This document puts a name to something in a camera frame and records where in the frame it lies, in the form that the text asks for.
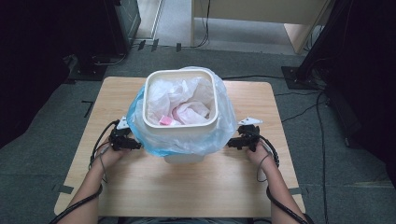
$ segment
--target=black stand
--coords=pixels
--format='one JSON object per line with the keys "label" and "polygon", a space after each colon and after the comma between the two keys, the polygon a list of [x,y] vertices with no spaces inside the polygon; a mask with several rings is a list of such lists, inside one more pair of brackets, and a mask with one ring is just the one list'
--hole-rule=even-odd
{"label": "black stand", "polygon": [[291,90],[315,90],[317,82],[310,76],[305,81],[298,80],[296,73],[299,67],[282,66],[282,73],[288,88]]}
{"label": "black stand", "polygon": [[69,74],[68,81],[102,81],[107,70],[107,65],[91,65],[81,67],[80,64],[76,64],[71,73]]}

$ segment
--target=wooden tabletop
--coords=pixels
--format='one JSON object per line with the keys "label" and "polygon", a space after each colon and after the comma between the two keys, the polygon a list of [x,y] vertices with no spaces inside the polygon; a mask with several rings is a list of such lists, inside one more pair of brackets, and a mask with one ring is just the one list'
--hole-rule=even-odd
{"label": "wooden tabletop", "polygon": [[[88,172],[92,148],[110,121],[125,116],[145,78],[108,77],[98,94],[87,127],[64,181],[73,187],[61,193],[61,213]],[[262,119],[261,135],[276,148],[279,169],[290,189],[298,188],[288,144],[269,83],[224,81],[237,120]],[[244,150],[225,147],[192,164],[169,164],[163,158],[134,150],[107,172],[99,215],[107,217],[269,217],[267,183],[256,180],[257,167]],[[304,209],[301,194],[293,195]]]}

